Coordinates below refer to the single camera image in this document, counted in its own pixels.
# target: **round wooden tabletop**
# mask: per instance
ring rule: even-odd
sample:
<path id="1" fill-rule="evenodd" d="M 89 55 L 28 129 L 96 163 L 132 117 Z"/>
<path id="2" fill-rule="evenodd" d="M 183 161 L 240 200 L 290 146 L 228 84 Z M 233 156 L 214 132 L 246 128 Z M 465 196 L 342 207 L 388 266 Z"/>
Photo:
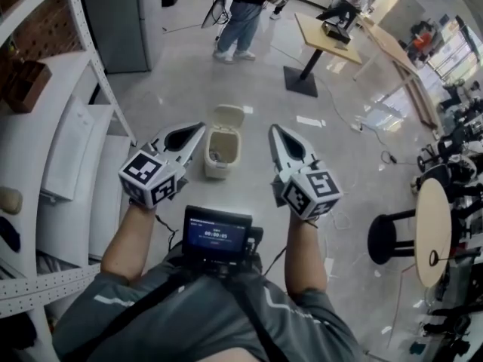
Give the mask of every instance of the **round wooden tabletop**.
<path id="1" fill-rule="evenodd" d="M 414 257 L 417 274 L 425 287 L 434 286 L 443 275 L 451 246 L 451 212 L 441 184 L 427 179 L 416 205 L 416 240 Z"/>

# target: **gray t-shirt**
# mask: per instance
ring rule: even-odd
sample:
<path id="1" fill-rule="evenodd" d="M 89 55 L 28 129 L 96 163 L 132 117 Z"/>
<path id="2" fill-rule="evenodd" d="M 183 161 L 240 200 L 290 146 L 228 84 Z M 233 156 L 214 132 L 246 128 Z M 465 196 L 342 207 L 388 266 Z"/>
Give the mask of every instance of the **gray t-shirt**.
<path id="1" fill-rule="evenodd" d="M 164 262 L 129 286 L 125 278 L 98 274 L 55 327 L 54 347 L 60 359 L 100 335 L 122 311 L 176 272 Z M 307 290 L 292 300 L 255 272 L 238 279 L 246 285 L 252 306 L 288 360 L 361 360 L 353 334 L 322 291 Z M 89 361 L 197 361 L 229 348 L 244 348 L 268 361 L 233 295 L 218 280 L 202 276 L 101 343 Z"/>

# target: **round table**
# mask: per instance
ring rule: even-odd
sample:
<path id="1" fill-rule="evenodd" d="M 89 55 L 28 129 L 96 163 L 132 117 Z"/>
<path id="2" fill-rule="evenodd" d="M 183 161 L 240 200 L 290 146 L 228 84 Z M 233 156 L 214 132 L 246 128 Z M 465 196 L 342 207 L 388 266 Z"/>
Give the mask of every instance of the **round table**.
<path id="1" fill-rule="evenodd" d="M 397 241 L 394 221 L 416 217 L 415 240 Z M 416 209 L 379 215 L 369 228 L 369 256 L 377 264 L 392 257 L 416 258 L 417 274 L 425 287 L 436 284 L 445 270 L 451 246 L 451 212 L 441 184 L 423 183 Z"/>

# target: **black table base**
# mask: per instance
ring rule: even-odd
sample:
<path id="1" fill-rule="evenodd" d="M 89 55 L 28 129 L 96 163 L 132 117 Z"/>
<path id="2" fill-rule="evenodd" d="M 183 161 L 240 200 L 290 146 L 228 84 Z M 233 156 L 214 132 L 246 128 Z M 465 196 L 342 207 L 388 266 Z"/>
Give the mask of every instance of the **black table base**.
<path id="1" fill-rule="evenodd" d="M 285 88 L 289 91 L 317 98 L 317 86 L 315 85 L 314 75 L 311 71 L 321 55 L 322 51 L 315 50 L 303 70 L 284 66 Z"/>
<path id="2" fill-rule="evenodd" d="M 413 217 L 416 210 L 394 214 L 381 214 L 374 219 L 369 228 L 369 256 L 376 264 L 385 264 L 392 257 L 414 256 L 414 240 L 398 241 L 395 220 Z"/>

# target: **black and white marker cube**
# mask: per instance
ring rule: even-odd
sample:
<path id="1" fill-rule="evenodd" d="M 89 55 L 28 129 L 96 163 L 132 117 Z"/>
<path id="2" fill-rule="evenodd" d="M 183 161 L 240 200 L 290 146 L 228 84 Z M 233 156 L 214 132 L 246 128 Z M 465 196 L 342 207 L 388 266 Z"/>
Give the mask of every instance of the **black and white marker cube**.
<path id="1" fill-rule="evenodd" d="M 301 219 L 326 214 L 343 195 L 327 169 L 293 173 L 281 197 Z"/>
<path id="2" fill-rule="evenodd" d="M 136 202 L 153 208 L 177 191 L 180 168 L 139 150 L 119 170 L 124 191 Z"/>

